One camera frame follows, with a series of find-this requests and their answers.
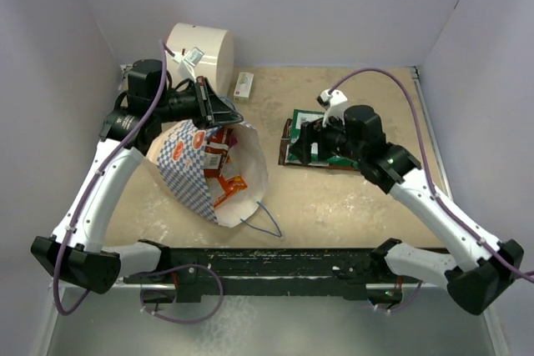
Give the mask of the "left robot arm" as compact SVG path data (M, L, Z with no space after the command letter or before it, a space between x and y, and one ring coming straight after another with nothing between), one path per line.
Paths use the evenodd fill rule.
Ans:
M243 122L199 76L174 84L164 63L141 59L126 75L104 119L92 166L66 215L48 237L37 236L31 253L52 276L94 293L106 293L118 278L143 273L154 283L169 278L172 263L165 246L148 240L106 249L110 219L130 177L144 160L163 123L185 121L219 128Z

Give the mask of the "green snack bag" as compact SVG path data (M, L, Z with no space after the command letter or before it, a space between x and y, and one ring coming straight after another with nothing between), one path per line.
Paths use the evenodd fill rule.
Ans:
M293 117L291 118L292 119L292 123L293 123L292 134L291 134L291 136L292 136L291 144L293 144L297 140L297 138L299 137L300 126L301 126L302 123L315 121L317 119L321 119L322 117L323 117L323 113L322 112L314 112L314 111L308 111L308 110L303 110L303 109L295 109L293 111ZM314 161L320 162L317 159L317 145L316 144L314 144L312 146L312 162L314 162Z

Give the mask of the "red doritos bag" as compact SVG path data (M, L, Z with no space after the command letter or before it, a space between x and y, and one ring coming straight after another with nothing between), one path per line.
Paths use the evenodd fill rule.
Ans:
M223 127L210 136L204 148L204 176L217 178L228 157L233 129Z

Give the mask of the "blue checkered paper bag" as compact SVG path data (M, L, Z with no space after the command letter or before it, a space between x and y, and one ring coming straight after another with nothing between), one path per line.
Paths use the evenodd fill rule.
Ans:
M260 227L257 230L280 238L280 226L263 204L268 172L257 130L247 122L228 128L233 129L233 136L219 176L229 178L239 174L248 188L217 208L212 197L214 178L204 176L204 148L209 137L220 128L198 129L190 120L176 123L156 137L149 147L149 171L163 190L201 218L234 228L242 223L248 224L249 219L262 210L275 226L275 231Z

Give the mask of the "brown kettle chips bag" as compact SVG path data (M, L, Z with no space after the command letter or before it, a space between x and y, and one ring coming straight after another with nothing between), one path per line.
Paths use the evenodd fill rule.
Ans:
M303 168L320 168L339 171L357 172L358 168L349 160L343 158L331 158L327 162L312 162L303 165L292 153L290 153L290 144L292 139L292 119L288 118L285 122L282 137L280 139L280 149L278 164L281 166L297 166Z

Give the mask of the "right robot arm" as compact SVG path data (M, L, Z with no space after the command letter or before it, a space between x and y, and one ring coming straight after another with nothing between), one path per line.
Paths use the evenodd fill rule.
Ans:
M445 289L466 312L484 312L515 281L524 255L521 245L501 241L475 223L433 182L404 147L390 143L380 116L366 105L347 108L341 118L327 116L300 125L290 153L307 165L341 157L361 175L403 204L445 245L434 253L390 239L376 249L372 275L381 282L408 276Z

